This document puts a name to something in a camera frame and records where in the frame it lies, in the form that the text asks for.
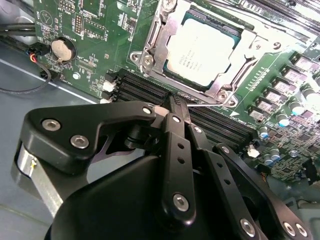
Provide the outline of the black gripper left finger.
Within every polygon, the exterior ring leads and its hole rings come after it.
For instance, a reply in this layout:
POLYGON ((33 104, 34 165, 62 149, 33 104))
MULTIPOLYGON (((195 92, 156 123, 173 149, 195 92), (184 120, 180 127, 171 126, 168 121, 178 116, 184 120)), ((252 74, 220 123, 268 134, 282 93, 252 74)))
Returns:
POLYGON ((163 199, 173 194, 177 217, 191 220, 196 213, 191 143, 175 97, 169 93, 159 105, 125 101, 34 109, 22 124, 21 171, 56 215, 82 187, 91 163, 145 150, 163 163, 163 199))

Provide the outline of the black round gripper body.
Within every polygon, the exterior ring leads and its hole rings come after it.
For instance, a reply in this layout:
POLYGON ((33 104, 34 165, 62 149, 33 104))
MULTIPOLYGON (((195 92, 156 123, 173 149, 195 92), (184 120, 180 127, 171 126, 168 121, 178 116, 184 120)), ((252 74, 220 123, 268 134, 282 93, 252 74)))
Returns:
POLYGON ((231 240, 231 228, 205 162, 193 174, 195 215, 178 218, 173 194, 162 197, 162 161, 141 157, 77 190, 62 204, 48 240, 231 240))

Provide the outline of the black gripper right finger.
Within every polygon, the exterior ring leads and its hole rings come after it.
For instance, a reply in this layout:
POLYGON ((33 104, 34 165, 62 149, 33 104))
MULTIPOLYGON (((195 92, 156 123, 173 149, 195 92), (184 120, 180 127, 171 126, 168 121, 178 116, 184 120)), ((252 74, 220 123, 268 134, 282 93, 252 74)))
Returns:
POLYGON ((187 103, 176 96, 174 110, 188 127, 197 160, 213 178, 230 224, 232 240, 311 240, 308 227, 267 183, 227 145, 210 145, 203 130, 191 122, 187 103))

